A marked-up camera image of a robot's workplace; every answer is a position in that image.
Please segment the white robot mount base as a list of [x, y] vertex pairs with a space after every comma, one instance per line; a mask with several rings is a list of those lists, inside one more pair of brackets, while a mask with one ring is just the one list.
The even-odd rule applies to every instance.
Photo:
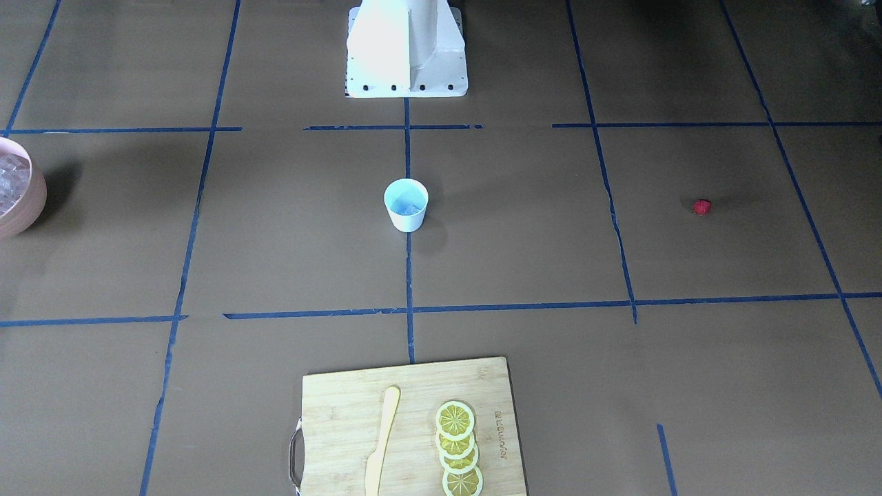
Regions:
[[469, 91], [461, 10], [447, 1], [362, 1], [349, 11], [345, 94], [449, 98]]

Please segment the lemon slice nearest board edge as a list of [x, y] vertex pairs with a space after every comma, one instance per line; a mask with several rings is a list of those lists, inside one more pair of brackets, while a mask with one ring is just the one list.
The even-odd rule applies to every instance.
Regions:
[[481, 468], [475, 466], [472, 470], [463, 473], [445, 471], [442, 479], [442, 489], [447, 496], [476, 496], [483, 489], [483, 474]]

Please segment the ice cubes in bowl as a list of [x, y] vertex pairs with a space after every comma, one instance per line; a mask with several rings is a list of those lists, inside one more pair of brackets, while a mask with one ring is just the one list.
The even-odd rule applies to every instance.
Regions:
[[1, 216], [19, 203], [30, 183], [31, 165], [16, 154], [1, 156]]

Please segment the front lemon slice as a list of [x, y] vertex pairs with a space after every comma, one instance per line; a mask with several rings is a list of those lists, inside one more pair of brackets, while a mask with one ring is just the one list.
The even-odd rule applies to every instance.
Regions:
[[435, 412], [435, 427], [446, 440], [465, 440], [475, 430], [475, 412], [465, 402], [447, 401]]

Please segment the bamboo cutting board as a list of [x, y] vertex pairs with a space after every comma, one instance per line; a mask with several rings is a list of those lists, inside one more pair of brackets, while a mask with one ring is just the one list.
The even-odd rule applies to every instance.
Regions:
[[307, 375], [289, 443], [297, 495], [365, 495], [365, 462], [377, 445], [388, 386], [400, 401], [378, 495], [444, 495], [435, 412], [461, 401], [475, 413], [480, 495], [526, 495], [509, 364], [503, 357]]

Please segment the lemon slice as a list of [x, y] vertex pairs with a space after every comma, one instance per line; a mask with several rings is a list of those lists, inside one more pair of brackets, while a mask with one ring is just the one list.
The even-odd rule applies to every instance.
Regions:
[[465, 402], [447, 401], [435, 412], [435, 427], [446, 440], [465, 440], [475, 430], [475, 412]]
[[475, 449], [475, 433], [470, 433], [469, 436], [459, 440], [452, 440], [438, 433], [435, 437], [435, 445], [439, 453], [446, 458], [464, 459]]
[[480, 459], [478, 446], [469, 450], [461, 458], [451, 458], [448, 452], [439, 450], [439, 462], [446, 472], [454, 475], [462, 475], [477, 467]]

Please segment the ice cubes in cup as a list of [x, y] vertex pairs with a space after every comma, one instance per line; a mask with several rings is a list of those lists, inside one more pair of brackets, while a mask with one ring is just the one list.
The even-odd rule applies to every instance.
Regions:
[[391, 203], [391, 210], [397, 216], [416, 216], [425, 210], [426, 201], [416, 196], [400, 196]]

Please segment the pink bowl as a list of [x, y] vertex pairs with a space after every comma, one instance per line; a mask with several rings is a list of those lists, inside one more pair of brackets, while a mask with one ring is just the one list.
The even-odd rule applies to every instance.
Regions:
[[1, 216], [1, 239], [9, 239], [26, 230], [38, 217], [46, 204], [47, 185], [44, 175], [32, 161], [22, 145], [9, 138], [1, 138], [1, 156], [16, 154], [25, 158], [31, 165], [31, 177], [25, 194], [18, 204]]

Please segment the light blue paper cup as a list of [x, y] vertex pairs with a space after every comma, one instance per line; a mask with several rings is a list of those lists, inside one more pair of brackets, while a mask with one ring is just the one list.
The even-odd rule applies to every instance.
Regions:
[[383, 201], [395, 229], [412, 233], [422, 226], [429, 204], [429, 193], [420, 181], [400, 178], [387, 186]]

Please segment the yellow plastic knife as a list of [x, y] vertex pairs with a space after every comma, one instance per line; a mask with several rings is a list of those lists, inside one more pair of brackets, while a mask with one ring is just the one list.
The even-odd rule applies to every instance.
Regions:
[[383, 404], [380, 412], [379, 431], [377, 445], [365, 462], [365, 482], [363, 489], [365, 495], [378, 495], [379, 486], [383, 474], [385, 455], [391, 429], [400, 401], [400, 389], [397, 386], [388, 386], [384, 392]]

